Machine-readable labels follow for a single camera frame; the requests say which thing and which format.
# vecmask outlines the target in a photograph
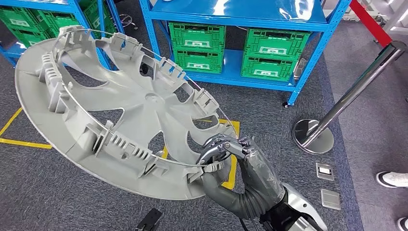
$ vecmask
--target shelf leg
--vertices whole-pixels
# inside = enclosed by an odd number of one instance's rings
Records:
[[[300,76],[299,80],[296,83],[296,89],[291,93],[289,97],[288,105],[291,105],[291,106],[294,105],[294,102],[296,101],[297,96],[299,95],[307,79],[309,78],[310,73],[312,73],[313,68],[318,62],[327,43],[329,43],[329,40],[334,33],[334,30],[339,24],[342,16],[344,15],[344,12],[347,10],[348,5],[350,5],[350,2],[351,0],[340,0],[336,8],[333,10],[333,13],[330,14],[330,16],[327,18],[329,26],[326,29],[326,31],[321,34],[320,40],[312,56],[310,57],[309,62],[307,63],[305,67],[305,70],[303,71],[302,75]]]
[[[147,33],[149,34],[150,45],[152,46],[152,51],[160,55],[159,45],[157,44],[156,32],[154,31],[153,19],[150,18],[151,5],[149,0],[139,0],[141,11],[143,12],[144,22],[146,24]]]
[[[88,21],[86,20],[84,13],[79,7],[78,2],[76,0],[68,0],[68,4],[71,6],[72,13],[75,15],[75,18],[78,20],[78,22],[85,29],[89,29],[90,26],[88,24]],[[101,61],[101,64],[110,70],[111,67],[109,65],[109,61],[106,59],[105,55],[101,52],[101,49],[96,49],[96,52],[98,54],[99,60]]]

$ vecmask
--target caster wheel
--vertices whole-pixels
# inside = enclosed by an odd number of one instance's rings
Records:
[[[290,105],[288,104],[288,102],[284,102],[284,103],[282,103],[282,106],[283,106],[284,108],[288,108],[288,107],[290,107]]]
[[[145,75],[145,74],[147,74],[148,71],[149,71],[149,68],[148,68],[147,64],[140,65],[140,72],[142,72]]]

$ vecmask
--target stanchion base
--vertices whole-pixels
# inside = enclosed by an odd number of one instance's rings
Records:
[[[314,119],[302,119],[297,122],[292,129],[292,137],[297,146],[310,154],[324,154],[330,151],[334,146],[334,137],[328,128],[326,128],[308,147],[302,146],[302,142],[318,124],[319,122]]]

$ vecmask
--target stacked crate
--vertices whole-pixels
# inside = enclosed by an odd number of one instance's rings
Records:
[[[26,47],[51,38],[49,30],[39,25],[30,9],[1,6],[0,19]]]
[[[98,2],[96,0],[82,0],[80,6],[92,29],[100,30]],[[105,31],[114,33],[116,28],[110,18],[107,6],[104,5]],[[42,11],[21,7],[0,7],[0,19],[8,29],[26,47],[45,39],[57,37],[59,28],[63,26],[79,25],[80,23],[71,13]],[[99,32],[94,33],[100,39]]]
[[[221,73],[225,26],[169,23],[175,62],[187,71]]]
[[[310,32],[248,29],[241,76],[288,81]]]

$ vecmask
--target gray carpet floor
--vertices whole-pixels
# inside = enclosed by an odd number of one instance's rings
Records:
[[[120,13],[134,17],[140,29],[126,33],[149,47],[137,3],[118,5]],[[230,27],[227,48],[240,49],[245,32]],[[157,30],[162,55],[168,55],[167,41]],[[13,67],[0,57],[0,125],[20,107],[15,95]],[[241,135],[255,136],[280,178],[294,186],[320,212],[331,231],[360,231],[362,221],[349,163],[345,155],[339,121],[331,124],[335,147],[326,155],[303,153],[292,141],[290,129],[302,118],[321,118],[333,105],[333,93],[325,57],[322,56],[296,101],[284,109],[285,92],[200,83],[220,103],[231,120],[241,123]],[[21,113],[2,138],[45,142]],[[0,230],[135,230],[151,208],[164,212],[161,231],[238,231],[234,215],[210,199],[164,201],[128,193],[107,184],[63,158],[54,149],[39,149],[0,143]],[[316,178],[315,163],[335,167],[335,182]],[[236,188],[242,191],[240,173]],[[320,189],[337,191],[342,210],[321,206]]]
[[[408,44],[408,36],[392,35]],[[340,52],[342,47],[350,47]],[[338,100],[370,65],[381,47],[360,23],[342,22],[324,54]],[[408,216],[408,190],[375,181],[380,171],[408,169],[408,54],[389,66],[339,117],[365,231],[398,230]]]

